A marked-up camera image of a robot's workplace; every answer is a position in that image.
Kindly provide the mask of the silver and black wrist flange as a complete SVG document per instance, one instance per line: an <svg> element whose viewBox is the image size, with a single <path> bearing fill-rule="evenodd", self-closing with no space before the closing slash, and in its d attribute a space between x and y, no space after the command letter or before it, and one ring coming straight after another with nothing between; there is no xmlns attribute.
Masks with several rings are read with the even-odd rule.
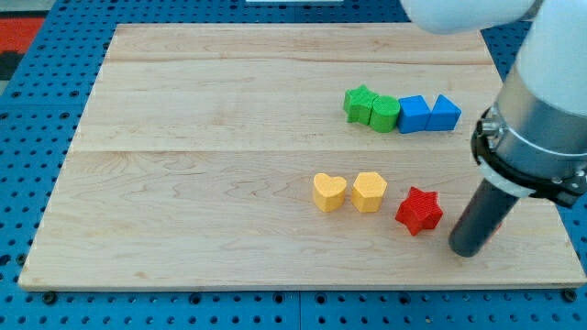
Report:
<svg viewBox="0 0 587 330"><path fill-rule="evenodd" d="M571 208L586 194L586 116L539 98L516 69L476 122L471 152L483 176L474 202L493 193Z"/></svg>

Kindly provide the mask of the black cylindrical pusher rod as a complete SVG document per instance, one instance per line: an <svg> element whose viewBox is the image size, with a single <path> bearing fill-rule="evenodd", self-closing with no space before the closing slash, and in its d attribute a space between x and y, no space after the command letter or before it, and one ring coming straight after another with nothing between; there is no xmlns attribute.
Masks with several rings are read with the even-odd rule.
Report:
<svg viewBox="0 0 587 330"><path fill-rule="evenodd" d="M518 200L483 179L449 234L451 250L465 258L478 254Z"/></svg>

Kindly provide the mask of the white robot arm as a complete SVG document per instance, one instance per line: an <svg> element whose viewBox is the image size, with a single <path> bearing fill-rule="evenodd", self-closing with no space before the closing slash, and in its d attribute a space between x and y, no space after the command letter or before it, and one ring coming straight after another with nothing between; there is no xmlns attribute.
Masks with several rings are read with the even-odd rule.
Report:
<svg viewBox="0 0 587 330"><path fill-rule="evenodd" d="M471 136L483 179L449 235L476 255L521 198L571 207L586 193L586 0L402 0L435 34L531 23L494 103Z"/></svg>

